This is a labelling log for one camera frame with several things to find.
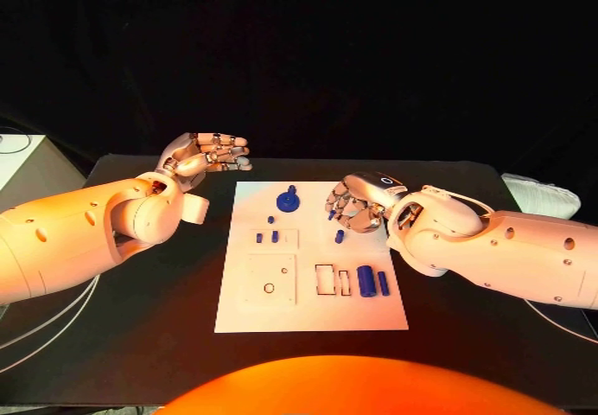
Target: black table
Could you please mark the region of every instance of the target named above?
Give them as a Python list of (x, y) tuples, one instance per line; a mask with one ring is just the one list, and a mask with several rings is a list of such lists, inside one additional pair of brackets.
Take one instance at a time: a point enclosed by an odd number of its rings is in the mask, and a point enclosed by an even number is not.
[[(135, 177), (158, 157), (106, 156), (89, 185)], [(598, 345), (557, 329), (524, 301), (456, 274), (429, 278), (393, 261), (410, 331), (215, 334), (237, 181), (336, 181), (380, 170), (518, 210), (492, 167), (470, 163), (256, 159), (254, 171), (211, 174), (194, 193), (207, 224), (181, 223), (171, 240), (109, 271), (77, 322), (51, 346), (0, 374), (0, 404), (161, 405), (235, 370), (296, 356), (358, 354), (476, 375), (564, 407), (598, 407)], [(12, 305), (0, 341), (54, 315), (86, 285)], [(589, 330), (584, 313), (561, 308)], [(0, 352), (2, 367), (57, 332), (51, 325)]]

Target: blue object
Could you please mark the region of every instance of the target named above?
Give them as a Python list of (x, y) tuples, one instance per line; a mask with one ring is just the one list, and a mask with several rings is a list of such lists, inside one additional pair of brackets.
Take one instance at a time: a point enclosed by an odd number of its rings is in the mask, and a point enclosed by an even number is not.
[(295, 212), (300, 207), (300, 197), (297, 196), (297, 188), (290, 185), (290, 189), (277, 197), (277, 208), (286, 212)]
[(358, 267), (359, 292), (362, 297), (377, 295), (377, 283), (374, 282), (374, 271), (369, 265)]
[(338, 244), (344, 242), (344, 237), (345, 237), (345, 231), (339, 229), (339, 231), (336, 232), (336, 238), (335, 238), (335, 242)]
[(390, 292), (390, 283), (387, 282), (387, 274), (384, 273), (384, 271), (378, 271), (378, 280), (381, 281), (382, 295), (387, 297), (391, 295), (391, 292)]

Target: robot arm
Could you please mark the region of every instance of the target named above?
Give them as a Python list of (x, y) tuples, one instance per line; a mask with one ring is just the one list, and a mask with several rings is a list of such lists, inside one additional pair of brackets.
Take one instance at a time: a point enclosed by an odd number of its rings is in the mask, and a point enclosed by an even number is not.
[(201, 224), (208, 200), (188, 192), (207, 171), (250, 170), (247, 141), (184, 134), (155, 172), (14, 207), (0, 214), (0, 303), (64, 290)]
[[(352, 199), (362, 209), (355, 216), (344, 215)], [(457, 199), (472, 201), (488, 213), (480, 216)], [(387, 218), (390, 247), (430, 277), (452, 270), (515, 297), (598, 309), (598, 227), (495, 212), (482, 202), (431, 186), (410, 193), (381, 173), (345, 178), (328, 199), (331, 210), (357, 232), (374, 231)]]

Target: white board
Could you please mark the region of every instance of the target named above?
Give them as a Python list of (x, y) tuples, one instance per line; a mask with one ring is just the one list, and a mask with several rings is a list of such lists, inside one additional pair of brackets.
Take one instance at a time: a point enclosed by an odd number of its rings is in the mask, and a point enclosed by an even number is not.
[[(277, 197), (297, 187), (300, 205), (283, 213)], [(387, 229), (348, 231), (328, 220), (328, 196), (338, 182), (240, 182), (228, 237), (217, 333), (273, 331), (404, 330), (408, 319), (393, 267)], [(342, 244), (336, 231), (345, 229)], [(280, 240), (272, 242), (272, 232)], [(263, 234), (263, 243), (257, 242)], [(332, 265), (335, 293), (318, 294), (318, 265)], [(357, 268), (374, 269), (378, 295), (362, 297)], [(345, 274), (348, 271), (351, 296)], [(384, 297), (378, 271), (387, 274)], [(329, 268), (321, 272), (329, 278)]]

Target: robotic hand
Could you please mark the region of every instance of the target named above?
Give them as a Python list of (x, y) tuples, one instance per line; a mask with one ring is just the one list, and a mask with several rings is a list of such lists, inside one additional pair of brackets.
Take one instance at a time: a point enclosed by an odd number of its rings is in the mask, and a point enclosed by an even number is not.
[(201, 224), (208, 200), (189, 192), (210, 171), (250, 170), (244, 138), (186, 133), (153, 172), (14, 207), (0, 214), (0, 303), (91, 279)]
[[(457, 199), (470, 201), (476, 211)], [(344, 215), (354, 201), (361, 211)], [(495, 212), (433, 186), (410, 192), (382, 173), (355, 173), (328, 197), (328, 212), (359, 233), (388, 220), (388, 246), (430, 277), (449, 270), (475, 284), (542, 303), (598, 309), (598, 227), (535, 214)]]

